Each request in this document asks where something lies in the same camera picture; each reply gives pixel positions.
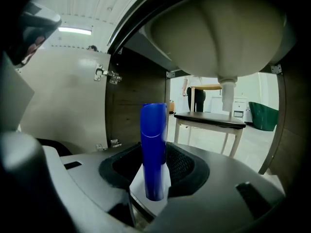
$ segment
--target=blue cup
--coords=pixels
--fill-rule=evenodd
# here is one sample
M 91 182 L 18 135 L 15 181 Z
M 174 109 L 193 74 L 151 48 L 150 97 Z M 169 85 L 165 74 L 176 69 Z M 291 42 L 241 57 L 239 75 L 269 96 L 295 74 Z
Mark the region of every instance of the blue cup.
M 166 104 L 144 104 L 140 111 L 140 137 L 146 197 L 163 199 L 162 165 L 165 163 Z

